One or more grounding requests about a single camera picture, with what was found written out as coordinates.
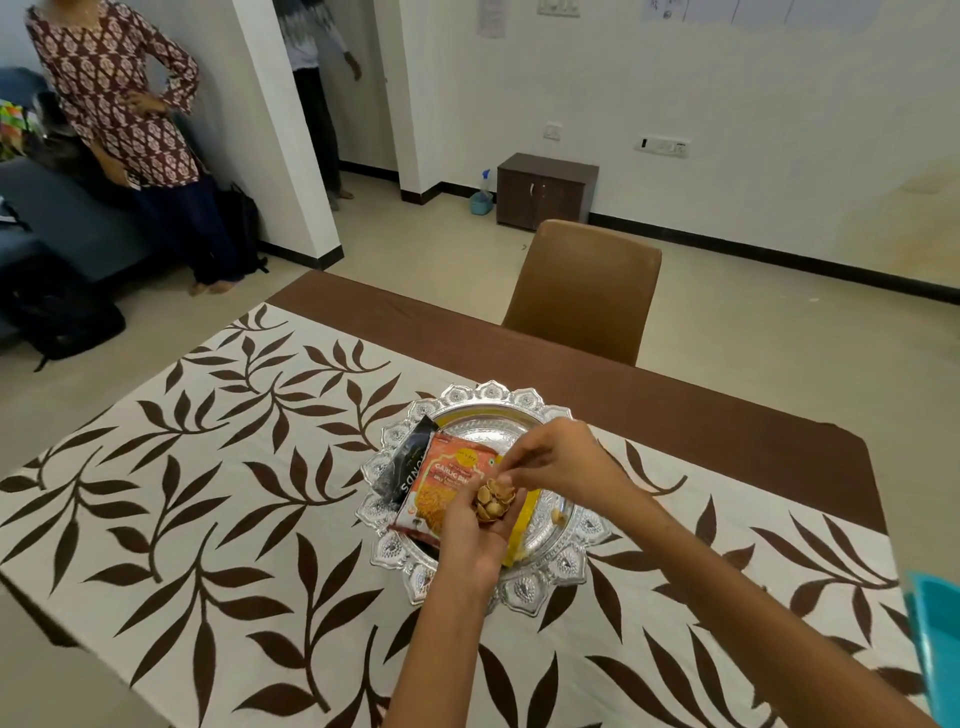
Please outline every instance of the snack packet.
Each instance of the snack packet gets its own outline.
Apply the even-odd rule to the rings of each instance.
[[[420,472],[423,456],[430,447],[433,434],[439,429],[433,420],[424,417],[407,435],[403,445],[394,453],[394,459],[390,461],[390,465],[373,483],[373,490],[385,502],[392,506],[399,506],[410,493],[410,486]]]

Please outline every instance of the black backpack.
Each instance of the black backpack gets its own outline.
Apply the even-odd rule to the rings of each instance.
[[[261,257],[257,250],[260,245],[260,211],[253,199],[234,183],[230,189],[217,190],[217,207],[236,247],[240,272],[245,276],[256,271],[270,273],[267,258]]]
[[[120,309],[49,251],[0,269],[0,313],[43,355],[65,359],[127,327]]]

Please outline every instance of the small brown cabinet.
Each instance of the small brown cabinet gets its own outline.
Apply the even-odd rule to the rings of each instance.
[[[496,221],[532,231],[544,220],[585,223],[599,174],[592,164],[513,155],[497,168]]]

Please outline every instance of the dark blue pants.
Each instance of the dark blue pants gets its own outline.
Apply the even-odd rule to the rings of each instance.
[[[133,193],[141,212],[163,242],[193,270],[197,283],[236,282],[236,248],[214,199],[215,182],[204,176],[180,187],[144,187]]]

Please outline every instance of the table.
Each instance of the table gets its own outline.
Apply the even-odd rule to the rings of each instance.
[[[369,564],[359,466],[410,400],[493,378],[596,425],[639,487],[922,703],[862,442],[327,274],[0,481],[0,570],[178,728],[379,726],[419,610]],[[471,725],[777,722],[642,552],[610,539],[588,569],[534,619],[488,618]]]

